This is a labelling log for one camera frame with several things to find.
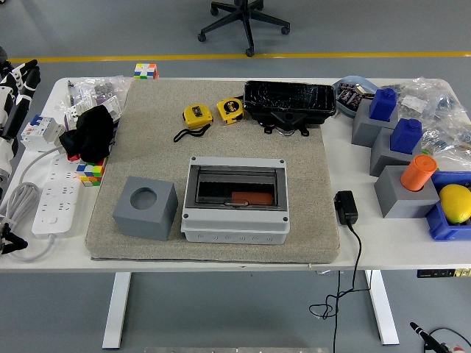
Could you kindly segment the robot right hand black fingers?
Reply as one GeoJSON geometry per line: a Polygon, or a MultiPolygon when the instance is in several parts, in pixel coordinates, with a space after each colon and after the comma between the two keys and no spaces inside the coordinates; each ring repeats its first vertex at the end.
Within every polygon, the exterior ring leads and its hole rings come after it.
{"type": "Polygon", "coordinates": [[[452,345],[447,343],[440,343],[431,334],[423,330],[415,322],[409,323],[410,327],[421,337],[424,342],[423,351],[432,351],[436,353],[451,353],[451,352],[465,352],[459,345],[452,345]]]}

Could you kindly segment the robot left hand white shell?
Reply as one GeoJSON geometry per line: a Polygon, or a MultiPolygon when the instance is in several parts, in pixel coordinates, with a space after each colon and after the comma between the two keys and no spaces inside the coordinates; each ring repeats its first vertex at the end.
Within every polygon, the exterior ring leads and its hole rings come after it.
{"type": "Polygon", "coordinates": [[[1,181],[7,180],[12,173],[15,139],[39,83],[40,69],[36,59],[14,68],[1,81],[1,181]]]}

